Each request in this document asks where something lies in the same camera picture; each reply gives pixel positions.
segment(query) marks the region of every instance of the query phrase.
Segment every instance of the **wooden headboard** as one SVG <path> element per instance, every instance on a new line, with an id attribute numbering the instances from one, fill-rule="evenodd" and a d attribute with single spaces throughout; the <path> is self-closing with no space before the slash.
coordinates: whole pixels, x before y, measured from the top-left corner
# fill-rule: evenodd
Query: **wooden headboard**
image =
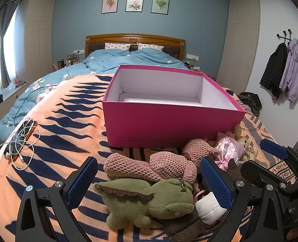
<path id="1" fill-rule="evenodd" d="M 151 34 L 113 33 L 90 35 L 86 37 L 85 57 L 90 53 L 104 49 L 105 43 L 131 43 L 130 51 L 138 49 L 137 43 L 163 45 L 163 52 L 182 60 L 185 40 Z"/>

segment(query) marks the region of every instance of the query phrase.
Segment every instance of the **blue textured pad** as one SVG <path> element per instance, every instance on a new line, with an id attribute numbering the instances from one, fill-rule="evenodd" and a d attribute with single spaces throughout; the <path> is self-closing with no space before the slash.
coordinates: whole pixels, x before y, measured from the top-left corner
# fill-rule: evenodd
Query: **blue textured pad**
<path id="1" fill-rule="evenodd" d="M 96 173 L 97 161 L 92 158 L 67 192 L 66 206 L 68 209 L 78 208 Z"/>
<path id="2" fill-rule="evenodd" d="M 233 204 L 232 193 L 206 158 L 203 158 L 200 162 L 200 172 L 216 197 L 219 205 L 222 208 L 230 210 Z"/>
<path id="3" fill-rule="evenodd" d="M 287 153 L 287 150 L 283 148 L 282 146 L 271 142 L 268 139 L 263 139 L 260 143 L 260 147 L 262 150 L 270 153 L 271 155 L 276 156 L 280 159 L 288 159 L 289 155 Z"/>

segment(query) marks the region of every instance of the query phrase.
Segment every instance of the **striped blanket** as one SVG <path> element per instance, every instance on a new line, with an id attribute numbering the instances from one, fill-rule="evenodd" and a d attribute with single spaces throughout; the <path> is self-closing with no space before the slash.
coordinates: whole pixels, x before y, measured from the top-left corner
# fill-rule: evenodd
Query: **striped blanket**
<path id="1" fill-rule="evenodd" d="M 67 80 L 28 113 L 27 117 L 31 116 L 38 122 L 40 138 L 34 146 L 35 155 L 27 170 L 15 170 L 9 161 L 3 158 L 3 149 L 1 149 L 0 235 L 5 242 L 15 241 L 17 213 L 27 185 L 34 185 L 35 188 L 50 187 L 55 181 L 67 178 L 88 156 L 97 159 L 98 173 L 94 182 L 101 182 L 108 180 L 103 165 L 112 153 L 118 152 L 142 161 L 149 161 L 150 155 L 159 151 L 182 153 L 182 148 L 119 148 L 108 145 L 102 99 L 112 76 L 83 75 Z M 243 105 L 235 95 L 234 98 L 246 110 L 241 126 L 244 135 L 251 140 L 253 147 L 259 148 L 260 141 L 264 138 L 273 140 L 249 108 Z M 35 131 L 29 141 L 35 142 L 36 137 L 38 134 Z M 31 153 L 32 150 L 29 148 L 22 151 L 26 163 Z M 283 161 L 260 149 L 256 161 L 287 181 L 294 178 Z M 24 166 L 20 159 L 17 159 L 15 163 L 17 167 Z M 53 211 L 47 209 L 47 212 L 56 231 L 57 239 L 66 241 Z M 101 196 L 95 193 L 92 187 L 86 192 L 80 206 L 73 210 L 73 214 L 93 242 L 169 241 L 162 226 L 155 221 L 152 221 L 147 228 L 137 228 L 129 223 L 122 230 L 109 229 L 106 224 L 109 210 Z M 240 232 L 245 228 L 248 219 L 247 213 L 242 220 L 240 230 L 237 231 L 235 241 L 239 241 Z M 213 230 L 200 234 L 195 241 L 208 239 L 212 232 Z"/>

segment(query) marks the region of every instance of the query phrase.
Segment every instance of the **blue duvet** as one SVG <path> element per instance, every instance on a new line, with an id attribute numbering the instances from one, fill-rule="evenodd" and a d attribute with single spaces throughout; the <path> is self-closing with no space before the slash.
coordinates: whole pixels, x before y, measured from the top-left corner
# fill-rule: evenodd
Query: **blue duvet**
<path id="1" fill-rule="evenodd" d="M 52 86 L 56 86 L 61 81 L 77 75 L 112 74 L 116 72 L 121 64 L 156 65 L 187 69 L 181 61 L 152 48 L 144 48 L 133 52 L 120 49 L 94 51 L 82 63 L 50 73 L 30 85 L 18 97 L 9 113 L 0 120 L 0 144 L 7 140 L 15 129 L 15 125 L 36 105 L 38 96 L 46 91 L 51 91 Z"/>

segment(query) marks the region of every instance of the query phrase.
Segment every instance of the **framed picture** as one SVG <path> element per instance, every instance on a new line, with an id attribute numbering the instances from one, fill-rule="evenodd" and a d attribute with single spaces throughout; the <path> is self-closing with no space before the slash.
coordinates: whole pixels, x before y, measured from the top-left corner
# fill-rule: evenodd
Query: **framed picture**
<path id="1" fill-rule="evenodd" d="M 142 12 L 143 0 L 127 0 L 126 12 Z"/>
<path id="2" fill-rule="evenodd" d="M 118 1 L 119 0 L 103 0 L 102 13 L 116 13 L 118 11 Z"/>
<path id="3" fill-rule="evenodd" d="M 151 13 L 168 14 L 169 0 L 152 0 Z"/>

